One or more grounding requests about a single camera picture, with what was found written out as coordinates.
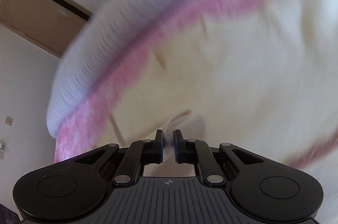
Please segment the cream striped knit sweater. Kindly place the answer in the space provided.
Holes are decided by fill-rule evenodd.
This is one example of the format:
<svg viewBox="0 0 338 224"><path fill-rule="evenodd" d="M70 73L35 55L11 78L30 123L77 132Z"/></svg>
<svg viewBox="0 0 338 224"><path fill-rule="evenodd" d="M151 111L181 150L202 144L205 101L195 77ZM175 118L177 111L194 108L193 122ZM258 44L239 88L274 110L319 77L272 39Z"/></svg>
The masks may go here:
<svg viewBox="0 0 338 224"><path fill-rule="evenodd" d="M317 178L337 175L337 0L267 0L204 15L152 45L101 143L158 128L230 142Z"/></svg>

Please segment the brown wooden door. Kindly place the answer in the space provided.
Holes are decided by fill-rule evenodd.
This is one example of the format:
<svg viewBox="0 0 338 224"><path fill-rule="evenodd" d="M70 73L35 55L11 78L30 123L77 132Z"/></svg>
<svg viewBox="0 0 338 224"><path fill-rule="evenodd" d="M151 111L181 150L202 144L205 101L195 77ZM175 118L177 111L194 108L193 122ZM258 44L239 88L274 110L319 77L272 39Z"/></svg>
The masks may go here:
<svg viewBox="0 0 338 224"><path fill-rule="evenodd" d="M57 57L90 15L73 0L1 0L1 24Z"/></svg>

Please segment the pink floral blanket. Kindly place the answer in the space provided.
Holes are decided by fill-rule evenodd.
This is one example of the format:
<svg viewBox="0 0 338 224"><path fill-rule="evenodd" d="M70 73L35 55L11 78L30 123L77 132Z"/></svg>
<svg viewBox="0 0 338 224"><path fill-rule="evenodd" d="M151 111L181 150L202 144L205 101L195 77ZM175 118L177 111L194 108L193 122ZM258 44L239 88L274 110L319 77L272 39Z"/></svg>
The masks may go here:
<svg viewBox="0 0 338 224"><path fill-rule="evenodd" d="M153 27L138 36L117 63L111 66L92 87L86 97L59 126L55 161L60 162L106 143L101 143L110 112L118 104L123 91L139 76L147 64L152 45L182 33L204 15L234 17L252 11L267 0L182 0ZM165 129L166 157L173 154L172 131Z"/></svg>

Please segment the wall switch plate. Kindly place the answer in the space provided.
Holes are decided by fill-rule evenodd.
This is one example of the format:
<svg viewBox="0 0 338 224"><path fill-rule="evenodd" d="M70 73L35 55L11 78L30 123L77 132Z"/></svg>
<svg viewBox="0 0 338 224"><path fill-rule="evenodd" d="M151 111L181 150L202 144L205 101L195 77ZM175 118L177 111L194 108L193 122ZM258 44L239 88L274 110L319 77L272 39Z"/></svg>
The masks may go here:
<svg viewBox="0 0 338 224"><path fill-rule="evenodd" d="M10 117L10 116L7 116L7 117L5 118L5 124L8 125L8 126L11 126L12 123L13 123L13 118Z"/></svg>

